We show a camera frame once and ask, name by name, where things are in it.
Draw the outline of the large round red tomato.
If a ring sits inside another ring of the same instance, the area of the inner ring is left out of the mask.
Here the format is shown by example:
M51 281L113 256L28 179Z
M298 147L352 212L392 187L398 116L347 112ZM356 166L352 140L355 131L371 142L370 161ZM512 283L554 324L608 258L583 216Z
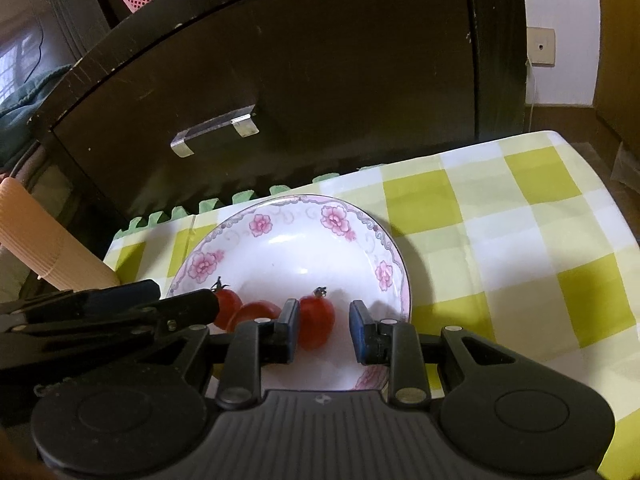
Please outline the large round red tomato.
M255 321L256 318L268 318L268 320L273 320L274 318L278 318L280 313L281 308L270 301L258 300L248 302L247 304L243 304L242 307L232 315L232 318L230 318L227 325L226 332L233 333L240 323L245 321Z

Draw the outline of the red cherry tomato with stem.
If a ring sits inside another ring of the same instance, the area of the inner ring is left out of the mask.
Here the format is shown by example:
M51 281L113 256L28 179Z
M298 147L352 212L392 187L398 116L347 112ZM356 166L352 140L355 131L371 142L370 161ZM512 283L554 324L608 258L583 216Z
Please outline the red cherry tomato with stem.
M214 324L221 330L226 330L235 313L241 309L242 300L236 292L221 281L221 278L217 278L210 290L218 302L218 314Z

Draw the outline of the red cherry tomato front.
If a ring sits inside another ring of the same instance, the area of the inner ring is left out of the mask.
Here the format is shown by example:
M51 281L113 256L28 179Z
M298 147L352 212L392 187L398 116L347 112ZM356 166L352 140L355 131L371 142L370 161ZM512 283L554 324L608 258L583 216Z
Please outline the red cherry tomato front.
M335 308L326 298L326 288L317 287L299 299L298 344L306 351L317 350L329 340L335 324Z

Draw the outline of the pink ribbed cylindrical container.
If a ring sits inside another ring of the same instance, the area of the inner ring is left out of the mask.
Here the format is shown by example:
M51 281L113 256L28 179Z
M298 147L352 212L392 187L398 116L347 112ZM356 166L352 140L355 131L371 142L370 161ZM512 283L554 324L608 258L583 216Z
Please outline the pink ribbed cylindrical container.
M117 274L14 178L1 182L1 246L59 290L115 287Z

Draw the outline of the white floral ceramic plate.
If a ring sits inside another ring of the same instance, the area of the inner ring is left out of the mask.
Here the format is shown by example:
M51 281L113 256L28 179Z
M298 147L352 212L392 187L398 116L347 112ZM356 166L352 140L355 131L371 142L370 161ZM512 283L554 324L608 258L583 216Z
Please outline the white floral ceramic plate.
M323 287L335 325L320 349L298 349L290 365L262 369L266 389L381 389L388 371L357 362L348 310L362 301L372 318L408 320L409 277L399 249L376 220L349 203L323 195L273 198L218 223L186 256L169 296L231 288L244 301L284 304Z

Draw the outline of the green white checkered tablecloth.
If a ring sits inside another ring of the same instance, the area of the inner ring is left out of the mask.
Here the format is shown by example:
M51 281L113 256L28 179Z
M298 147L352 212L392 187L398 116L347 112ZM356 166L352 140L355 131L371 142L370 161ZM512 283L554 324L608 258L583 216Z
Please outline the green white checkered tablecloth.
M600 471L639 474L639 245L559 133L539 131L305 186L367 211L408 268L422 333L459 325L602 394Z

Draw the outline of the dark wooden drawer cabinet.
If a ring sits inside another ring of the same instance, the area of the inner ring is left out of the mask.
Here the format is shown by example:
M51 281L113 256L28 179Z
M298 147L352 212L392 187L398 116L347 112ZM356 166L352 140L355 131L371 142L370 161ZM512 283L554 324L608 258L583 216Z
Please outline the dark wooden drawer cabinet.
M79 60L32 130L124 218L510 136L525 0L154 0ZM259 132L174 136L254 105Z

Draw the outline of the brown cardboard box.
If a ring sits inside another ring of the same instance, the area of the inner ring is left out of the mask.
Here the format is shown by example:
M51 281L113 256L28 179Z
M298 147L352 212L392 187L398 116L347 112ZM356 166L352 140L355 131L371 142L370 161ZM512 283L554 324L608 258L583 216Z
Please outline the brown cardboard box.
M600 61L594 107L639 153L639 0L600 0Z

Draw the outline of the wall power outlet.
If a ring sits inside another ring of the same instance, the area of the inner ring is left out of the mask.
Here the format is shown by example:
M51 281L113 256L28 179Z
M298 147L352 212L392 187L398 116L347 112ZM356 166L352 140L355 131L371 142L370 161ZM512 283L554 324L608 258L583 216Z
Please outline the wall power outlet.
M555 66L556 36L553 28L529 27L526 39L531 66Z

